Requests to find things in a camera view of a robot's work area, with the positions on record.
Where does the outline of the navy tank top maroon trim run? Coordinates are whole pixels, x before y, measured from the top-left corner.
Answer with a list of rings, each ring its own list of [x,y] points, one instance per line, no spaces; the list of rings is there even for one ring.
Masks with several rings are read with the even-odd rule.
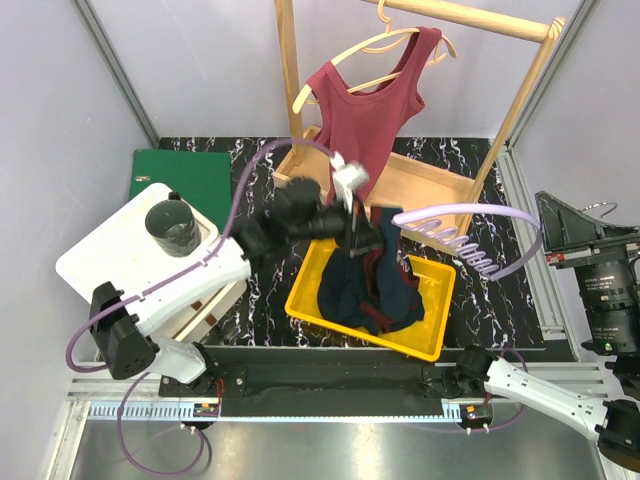
[[[402,330],[424,319],[420,279],[401,248],[400,228],[393,217],[400,207],[373,206],[371,221],[383,246],[351,258],[336,249],[322,274],[317,303],[322,317],[348,328],[364,328],[374,336]]]

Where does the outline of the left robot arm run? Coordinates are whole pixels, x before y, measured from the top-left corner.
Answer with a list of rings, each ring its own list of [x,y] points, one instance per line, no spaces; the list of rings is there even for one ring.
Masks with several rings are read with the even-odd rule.
[[[120,291],[106,282],[94,290],[91,312],[99,321],[91,335],[115,380],[155,372],[180,382],[196,396],[215,386],[216,372],[196,343],[160,334],[160,327],[184,307],[235,282],[248,279],[260,267],[284,254],[297,240],[332,239],[348,257],[364,255],[383,245],[380,229],[365,213],[361,200],[325,206],[320,186],[296,178],[276,191],[273,200],[215,241],[213,255],[147,291],[138,307],[119,303]]]

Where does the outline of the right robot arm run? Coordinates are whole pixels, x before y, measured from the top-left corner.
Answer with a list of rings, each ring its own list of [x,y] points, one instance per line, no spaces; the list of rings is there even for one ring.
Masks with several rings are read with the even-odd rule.
[[[479,346],[453,369],[466,396],[481,392],[516,401],[593,441],[609,461],[639,470],[639,229],[597,220],[557,197],[535,195],[548,265],[574,272],[591,337],[586,350],[605,358],[624,398],[571,391]]]

